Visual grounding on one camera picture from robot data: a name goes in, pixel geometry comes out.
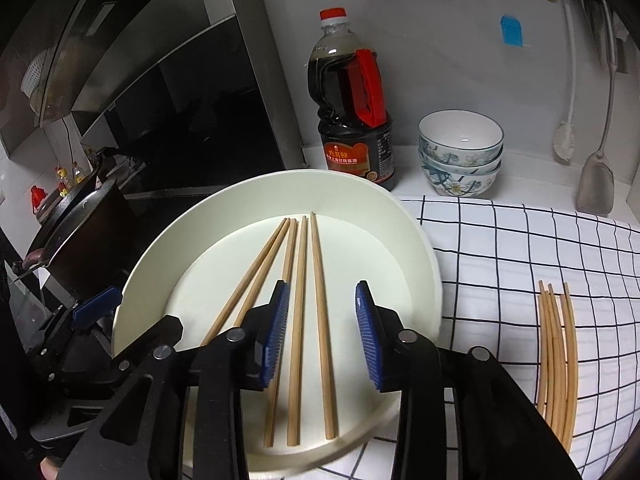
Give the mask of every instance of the bowl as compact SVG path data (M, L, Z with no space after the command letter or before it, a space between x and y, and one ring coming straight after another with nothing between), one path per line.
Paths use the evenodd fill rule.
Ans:
M430 166L438 168L441 171L448 171L449 173L457 173L460 175L484 175L492 173L500 165L500 160L502 158L502 150L500 150L498 156L488 164L483 164L482 166L454 166L452 164L443 164L442 162L431 158L422 148L418 148L418 154L420 155L420 160L423 163L426 162Z
M407 327L432 339L438 335L442 319L438 261L414 216L382 187L337 171L294 170L245 180L204 199L156 238L130 274L113 323L113 355L164 314L179 317L184 327L176 350L198 346L282 217L300 220L310 211L318 215L339 438L324 437L309 237L300 445L286 443L293 299L298 287L294 270L273 447L263 446L266 393L241 393L244 452L253 480L280 479L337 460L398 414L400 392L380 394L369 379L354 293L356 284L367 280L376 302L394 309ZM284 245L256 305L269 302L282 276ZM223 331L233 325L240 306ZM184 429L187 473L193 463L194 390Z
M445 196L472 197L484 193L495 181L495 176L500 170L500 163L487 174L460 174L437 168L428 160L422 161L422 170L436 189L438 194Z
M441 110L423 117L420 148L431 158L453 166L483 166L502 149L500 124L466 110Z

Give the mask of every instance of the floral bowl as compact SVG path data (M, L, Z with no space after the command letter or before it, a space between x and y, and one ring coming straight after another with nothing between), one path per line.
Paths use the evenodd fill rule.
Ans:
M494 183L500 164L487 174L459 174L436 168L428 160L422 161L422 170L440 195L472 197L484 193Z
M422 148L418 148L418 154L420 155L422 163L427 163L429 166L433 166L441 171L460 175L484 175L487 173L493 173L493 171L500 166L500 160L502 158L502 150L500 150L498 156L488 164L483 164L482 166L454 166L452 164L443 164L442 162L431 158Z
M465 110L441 110L422 118L420 149L443 164L483 166L502 149L504 132L498 123Z

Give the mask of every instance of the range hood light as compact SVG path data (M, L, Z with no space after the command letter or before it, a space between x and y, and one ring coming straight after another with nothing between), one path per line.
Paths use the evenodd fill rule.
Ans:
M116 3L117 2L104 2L102 4L102 6L100 7L100 10L98 10L98 13L95 15L94 20L91 22L91 25L89 25L89 28L86 30L84 34L86 38L91 37L96 32L98 32L98 29L102 25L102 22L109 15L109 13L111 12L111 9L113 9L113 7L116 6Z

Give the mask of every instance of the silver bolt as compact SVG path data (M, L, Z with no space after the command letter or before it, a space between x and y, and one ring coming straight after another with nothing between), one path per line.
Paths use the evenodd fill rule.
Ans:
M167 359L169 355L171 355L171 347L168 345L160 345L154 350L154 357L156 359Z
M483 346L474 346L471 349L471 355L478 361L488 361L491 357L491 353Z
M246 336L246 332L242 328L232 328L226 333L226 338L232 343L242 341L244 336Z
M413 330L405 329L398 332L398 339L403 343L415 343L418 335Z

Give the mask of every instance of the wooden chopstick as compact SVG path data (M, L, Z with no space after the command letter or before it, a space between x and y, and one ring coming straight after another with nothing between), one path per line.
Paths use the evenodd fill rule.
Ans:
M267 274L271 270L273 260L275 259L276 254L278 254L278 250L280 250L280 246L282 245L282 241L284 240L284 235L287 234L287 231L289 230L289 224L290 220L289 218L286 218L285 224L282 226L282 229L278 233L278 236L276 236L276 241L273 243L271 249L269 250L269 253L267 254L267 257L264 259L262 265L260 266L260 271L255 277L253 285L249 289L246 298L244 298L244 303L242 304L240 312L238 313L238 316L234 321L234 326L242 325L244 316L246 316L246 313L249 312L249 310L254 306L255 300L258 298L258 294L260 294L260 290L264 285L264 280L267 279Z
M282 267L282 280L289 286L291 285L291 271L293 268L293 253L296 248L296 232L298 222L291 219L289 223L289 238L287 238L287 251L285 252L284 265ZM282 353L278 359L278 366L275 375L271 380L271 384L267 388L267 412L264 417L264 439L262 444L264 447L273 447L273 439L275 438L275 417L276 407L278 404L278 389L280 387L280 369L282 368Z
M575 415L578 408L578 338L575 333L574 306L571 302L569 285L564 284L564 294L560 296L564 333L566 335L566 419L561 442L566 452L571 450L574 438Z
M298 267L296 269L296 296L293 307L293 335L291 337L291 362L289 368L289 419L287 421L287 446L300 444L300 397L302 385L302 328L305 319L306 287L306 216L300 225L298 243Z
M316 309L318 310L318 337L320 342L320 374L322 377L322 407L324 410L324 437L334 439L337 431L335 418L335 385L329 337L329 316L322 270L322 253L316 214L311 212L311 245L314 254L314 278L316 284Z
M546 312L542 294L538 297L538 311L540 316L540 387L538 389L538 413L544 415L546 403L546 381L548 374L548 357L546 348Z
M551 417L551 429L562 441L564 434L564 420L566 417L566 358L564 355L564 338L562 338L562 325L560 313L556 303L554 289L549 283L549 297L552 306L553 321L553 345L554 345L554 371L556 381L554 383L554 410Z
M545 286L542 281L538 282L538 288L540 290L540 301L545 310L545 340L543 342L546 345L546 409L545 409L545 421L551 427L551 415L554 409L554 387L556 382L556 375L554 373L554 349L552 343L551 332L551 307L549 305L548 292L545 290Z
M229 318L229 315L231 314L233 309L235 309L236 304L238 304L238 301L240 301L240 298L242 298L242 295L244 294L246 288L249 286L249 283L251 283L251 280L255 276L255 273L258 271L258 269L262 265L262 262L267 257L267 254L273 247L278 234L284 228L284 225L288 223L288 220L288 218L283 218L282 222L280 222L280 225L278 225L277 229L273 232L269 240L267 240L267 243L264 245L260 253L256 256L254 262L244 274L242 280L240 280L240 283L238 283L238 286L236 286L236 290L234 290L231 294L231 297L226 300L225 306L222 307L220 314L218 314L218 317L211 325L211 328L209 328L207 335L204 336L202 343L200 343L201 346L209 344L209 341L211 341L220 333L220 329L222 329L223 325L226 323L226 320Z

